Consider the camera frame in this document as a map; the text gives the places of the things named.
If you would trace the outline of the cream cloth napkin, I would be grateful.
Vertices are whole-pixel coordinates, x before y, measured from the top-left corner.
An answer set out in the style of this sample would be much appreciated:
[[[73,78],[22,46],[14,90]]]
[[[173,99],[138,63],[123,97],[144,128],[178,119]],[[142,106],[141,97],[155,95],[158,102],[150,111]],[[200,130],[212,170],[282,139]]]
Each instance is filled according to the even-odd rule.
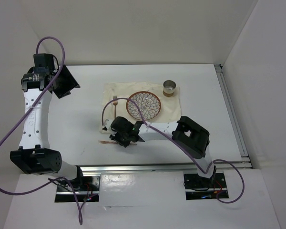
[[[150,82],[131,82],[131,83],[105,83],[103,90],[102,106],[104,107],[114,96],[118,98],[129,98],[132,94],[139,91],[148,91],[155,94],[161,102],[160,113],[154,119],[148,122],[164,123],[180,119],[181,107],[179,102],[179,86],[176,87],[173,96],[163,95],[163,85]],[[116,106],[116,116],[122,116],[130,122],[137,120],[131,117],[126,110],[126,100],[119,100]],[[114,105],[111,103],[104,112],[104,120],[114,119]]]

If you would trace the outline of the copper knife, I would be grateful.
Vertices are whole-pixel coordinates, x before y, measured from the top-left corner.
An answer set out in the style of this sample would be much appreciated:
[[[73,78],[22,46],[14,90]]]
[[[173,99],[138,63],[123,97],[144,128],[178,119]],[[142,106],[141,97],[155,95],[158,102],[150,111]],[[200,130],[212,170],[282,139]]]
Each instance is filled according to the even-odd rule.
[[[119,143],[114,142],[114,141],[98,140],[98,142],[99,142],[100,144],[118,144],[118,145],[120,145]]]

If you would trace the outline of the metal cup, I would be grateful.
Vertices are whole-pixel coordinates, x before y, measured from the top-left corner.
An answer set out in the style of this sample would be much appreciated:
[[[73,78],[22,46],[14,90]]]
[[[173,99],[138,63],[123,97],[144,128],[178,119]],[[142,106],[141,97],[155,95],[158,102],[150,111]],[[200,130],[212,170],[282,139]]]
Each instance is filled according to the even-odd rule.
[[[163,95],[166,97],[173,97],[176,90],[176,83],[172,80],[166,80],[163,83]]]

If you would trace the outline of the floral patterned ceramic plate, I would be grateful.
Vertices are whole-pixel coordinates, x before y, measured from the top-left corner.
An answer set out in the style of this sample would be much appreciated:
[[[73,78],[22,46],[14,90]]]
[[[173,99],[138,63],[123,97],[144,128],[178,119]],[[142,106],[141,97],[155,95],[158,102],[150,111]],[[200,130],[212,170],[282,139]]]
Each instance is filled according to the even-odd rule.
[[[140,108],[144,120],[151,120],[157,117],[162,108],[160,99],[155,94],[148,91],[133,93],[129,99],[134,101]],[[129,100],[126,102],[126,110],[132,118],[141,120],[138,108]]]

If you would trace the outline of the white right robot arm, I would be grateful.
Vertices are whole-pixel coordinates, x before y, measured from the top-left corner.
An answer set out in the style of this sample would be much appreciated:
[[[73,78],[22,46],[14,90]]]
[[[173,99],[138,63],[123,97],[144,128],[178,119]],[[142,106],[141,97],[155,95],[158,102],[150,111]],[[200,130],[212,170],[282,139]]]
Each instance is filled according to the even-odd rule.
[[[110,133],[110,139],[123,147],[130,143],[152,140],[171,141],[197,166],[198,181],[203,187],[215,181],[216,166],[209,153],[210,133],[187,116],[170,123],[131,123],[124,117],[104,121],[102,129]]]

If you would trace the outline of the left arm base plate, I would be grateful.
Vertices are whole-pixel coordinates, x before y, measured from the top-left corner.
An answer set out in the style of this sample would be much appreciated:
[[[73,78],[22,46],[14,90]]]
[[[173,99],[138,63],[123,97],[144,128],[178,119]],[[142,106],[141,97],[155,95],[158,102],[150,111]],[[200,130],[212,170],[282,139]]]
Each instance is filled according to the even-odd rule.
[[[80,183],[71,181],[75,194],[80,203],[82,202],[98,202],[100,190],[100,176],[84,176]],[[57,185],[55,194],[55,203],[72,203],[75,197],[72,188],[65,180],[55,182]]]

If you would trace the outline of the copper fork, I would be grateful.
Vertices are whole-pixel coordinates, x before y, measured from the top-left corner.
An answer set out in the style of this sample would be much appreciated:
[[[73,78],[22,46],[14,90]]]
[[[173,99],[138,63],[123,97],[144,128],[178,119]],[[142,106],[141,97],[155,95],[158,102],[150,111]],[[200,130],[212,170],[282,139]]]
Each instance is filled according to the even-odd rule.
[[[115,119],[116,118],[116,106],[118,105],[118,100],[117,100],[117,96],[116,95],[113,96],[112,104],[114,106],[114,119]]]

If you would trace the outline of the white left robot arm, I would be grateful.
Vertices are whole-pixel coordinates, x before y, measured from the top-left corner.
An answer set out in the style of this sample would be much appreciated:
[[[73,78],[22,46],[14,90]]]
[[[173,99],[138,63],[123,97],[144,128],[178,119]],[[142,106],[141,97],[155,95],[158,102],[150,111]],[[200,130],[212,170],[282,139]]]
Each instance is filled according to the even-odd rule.
[[[65,177],[69,187],[80,190],[85,180],[81,169],[64,162],[60,152],[50,148],[48,140],[52,96],[61,99],[80,85],[65,65],[58,65],[54,55],[39,53],[33,58],[35,65],[21,79],[28,115],[19,148],[10,152],[10,159],[25,174]]]

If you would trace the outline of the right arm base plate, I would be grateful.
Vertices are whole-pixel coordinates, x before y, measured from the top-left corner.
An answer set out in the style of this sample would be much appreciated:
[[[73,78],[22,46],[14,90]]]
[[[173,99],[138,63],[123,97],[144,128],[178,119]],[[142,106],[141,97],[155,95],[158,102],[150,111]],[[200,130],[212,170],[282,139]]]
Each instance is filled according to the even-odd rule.
[[[229,194],[224,173],[216,173],[214,181],[210,181],[198,174],[184,174],[184,188],[186,200],[228,199]]]

